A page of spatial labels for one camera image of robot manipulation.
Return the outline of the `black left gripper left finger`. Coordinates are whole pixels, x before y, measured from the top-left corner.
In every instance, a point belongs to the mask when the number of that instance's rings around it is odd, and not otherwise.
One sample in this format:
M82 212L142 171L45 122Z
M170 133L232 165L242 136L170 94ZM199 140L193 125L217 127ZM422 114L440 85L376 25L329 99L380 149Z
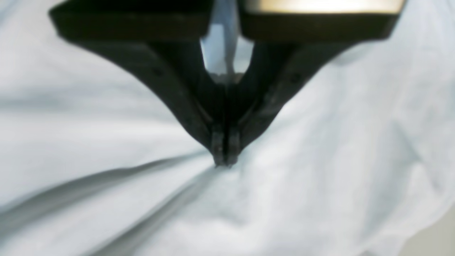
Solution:
M67 0L49 16L58 35L134 76L187 133L227 166L223 91L209 76L200 39L213 0Z

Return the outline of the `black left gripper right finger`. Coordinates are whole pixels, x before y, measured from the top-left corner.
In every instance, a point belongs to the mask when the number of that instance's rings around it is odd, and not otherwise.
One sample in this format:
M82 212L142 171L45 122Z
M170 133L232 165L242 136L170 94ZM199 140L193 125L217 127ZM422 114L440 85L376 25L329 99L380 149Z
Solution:
M404 0L239 0L249 66L226 95L226 165L270 126L327 63L363 42L387 39Z

